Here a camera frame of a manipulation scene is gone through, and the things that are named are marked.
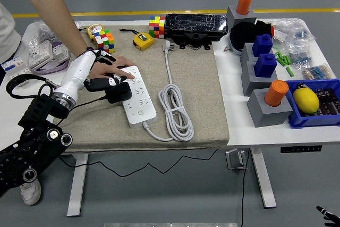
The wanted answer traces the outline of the black-white right robot hand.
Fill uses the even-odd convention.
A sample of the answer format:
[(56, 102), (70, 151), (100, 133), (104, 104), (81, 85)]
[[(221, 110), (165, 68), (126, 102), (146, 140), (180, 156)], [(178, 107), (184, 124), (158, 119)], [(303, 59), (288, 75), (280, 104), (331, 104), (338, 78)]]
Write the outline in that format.
[(327, 222), (324, 223), (324, 226), (329, 226), (329, 227), (339, 227), (339, 222), (340, 219), (337, 215), (331, 213), (330, 211), (320, 207), (320, 206), (316, 206), (316, 209), (324, 215), (324, 220), (326, 220)]

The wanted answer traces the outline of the person's left hand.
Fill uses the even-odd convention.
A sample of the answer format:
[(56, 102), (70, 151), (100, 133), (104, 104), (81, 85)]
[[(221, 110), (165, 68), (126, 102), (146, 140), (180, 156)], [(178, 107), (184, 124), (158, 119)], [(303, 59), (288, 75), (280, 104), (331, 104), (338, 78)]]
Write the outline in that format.
[(126, 76), (128, 79), (134, 79), (134, 76), (126, 73), (121, 69), (121, 67), (125, 66), (133, 66), (135, 63), (131, 62), (129, 59), (123, 56), (116, 56), (116, 61), (111, 61), (111, 65), (106, 63), (95, 62), (92, 69), (89, 72), (88, 77), (90, 79), (94, 78), (102, 78), (102, 77), (110, 77), (111, 74), (114, 74), (118, 77)]

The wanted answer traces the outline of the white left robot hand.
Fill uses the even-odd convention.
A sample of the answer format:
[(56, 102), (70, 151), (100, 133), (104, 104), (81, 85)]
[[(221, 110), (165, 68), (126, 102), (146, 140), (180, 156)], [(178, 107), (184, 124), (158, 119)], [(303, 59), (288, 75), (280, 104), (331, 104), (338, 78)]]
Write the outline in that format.
[(86, 78), (95, 62), (106, 63), (116, 61), (110, 54), (102, 50), (94, 50), (89, 47), (87, 51), (77, 57), (69, 66), (61, 86), (54, 90), (53, 98), (70, 100), (74, 103), (78, 100), (78, 91), (86, 87), (90, 92), (102, 91), (117, 86), (127, 79), (126, 76), (112, 78), (95, 78), (86, 82)]

